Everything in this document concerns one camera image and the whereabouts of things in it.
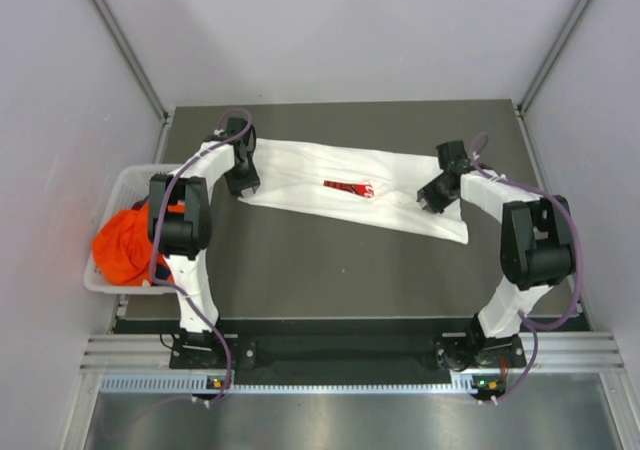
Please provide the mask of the white t-shirt red print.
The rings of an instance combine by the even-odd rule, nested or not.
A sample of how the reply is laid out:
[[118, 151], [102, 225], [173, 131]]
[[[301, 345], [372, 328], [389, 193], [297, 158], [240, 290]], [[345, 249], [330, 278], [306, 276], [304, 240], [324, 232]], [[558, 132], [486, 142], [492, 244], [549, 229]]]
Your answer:
[[453, 241], [469, 241], [458, 203], [424, 210], [417, 192], [441, 174], [434, 156], [258, 139], [261, 185], [243, 203]]

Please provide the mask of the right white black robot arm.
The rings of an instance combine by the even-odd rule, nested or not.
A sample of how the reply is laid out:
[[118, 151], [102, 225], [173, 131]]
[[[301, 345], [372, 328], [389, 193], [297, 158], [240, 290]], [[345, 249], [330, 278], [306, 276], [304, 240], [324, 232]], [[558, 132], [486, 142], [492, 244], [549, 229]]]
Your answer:
[[467, 153], [462, 141], [436, 148], [440, 175], [423, 186], [417, 201], [441, 214], [465, 201], [500, 225], [501, 280], [489, 303], [476, 313], [461, 336], [436, 340], [441, 366], [462, 372], [496, 366], [516, 352], [524, 318], [553, 287], [576, 270], [570, 214], [565, 198], [546, 196], [507, 180]]

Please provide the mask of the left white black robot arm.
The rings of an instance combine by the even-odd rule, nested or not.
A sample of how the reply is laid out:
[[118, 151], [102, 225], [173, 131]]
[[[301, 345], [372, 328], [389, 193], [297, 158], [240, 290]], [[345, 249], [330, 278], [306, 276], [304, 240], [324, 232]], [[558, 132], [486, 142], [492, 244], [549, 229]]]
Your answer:
[[225, 113], [199, 149], [170, 173], [149, 181], [147, 233], [152, 244], [151, 281], [175, 291], [180, 308], [179, 336], [205, 366], [220, 364], [229, 351], [217, 328], [206, 252], [213, 234], [211, 200], [219, 180], [234, 197], [261, 186], [254, 163], [257, 137], [249, 111]]

